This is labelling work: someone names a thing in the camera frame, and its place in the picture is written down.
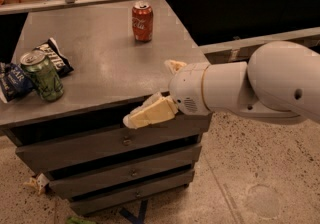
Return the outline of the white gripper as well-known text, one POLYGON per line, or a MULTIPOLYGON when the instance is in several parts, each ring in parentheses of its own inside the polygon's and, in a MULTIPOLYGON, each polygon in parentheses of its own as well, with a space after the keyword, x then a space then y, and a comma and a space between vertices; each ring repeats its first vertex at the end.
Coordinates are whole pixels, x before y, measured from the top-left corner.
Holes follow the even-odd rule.
POLYGON ((172 98, 163 96, 160 92, 153 94, 123 118, 126 127, 138 129, 171 120, 178 113, 178 108, 186 115, 206 116, 211 113, 202 92, 203 77, 209 63, 186 65, 185 62, 166 60, 164 64, 175 74, 169 83, 172 98))

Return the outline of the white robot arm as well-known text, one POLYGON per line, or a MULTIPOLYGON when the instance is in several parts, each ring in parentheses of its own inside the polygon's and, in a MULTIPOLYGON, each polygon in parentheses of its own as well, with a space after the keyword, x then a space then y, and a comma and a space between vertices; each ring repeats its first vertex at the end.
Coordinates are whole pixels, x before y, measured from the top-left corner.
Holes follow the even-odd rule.
POLYGON ((131 129, 185 115, 227 111, 276 124, 320 122, 320 54, 297 43, 273 41, 247 62, 225 64, 168 60, 167 96, 157 92, 123 118, 131 129))

